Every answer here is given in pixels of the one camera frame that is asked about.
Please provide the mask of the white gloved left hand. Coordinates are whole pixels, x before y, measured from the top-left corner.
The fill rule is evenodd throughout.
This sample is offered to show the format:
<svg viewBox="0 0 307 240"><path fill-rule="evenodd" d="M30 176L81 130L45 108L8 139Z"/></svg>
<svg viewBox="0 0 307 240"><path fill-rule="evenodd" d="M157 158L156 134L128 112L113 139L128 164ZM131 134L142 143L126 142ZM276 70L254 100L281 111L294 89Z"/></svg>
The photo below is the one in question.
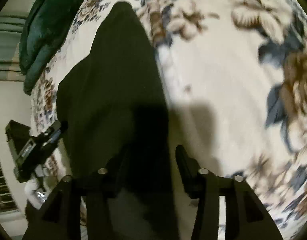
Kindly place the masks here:
<svg viewBox="0 0 307 240"><path fill-rule="evenodd" d="M25 195L30 204L37 210L41 208L54 188L54 177L49 168L41 166L39 174L32 174L25 184Z"/></svg>

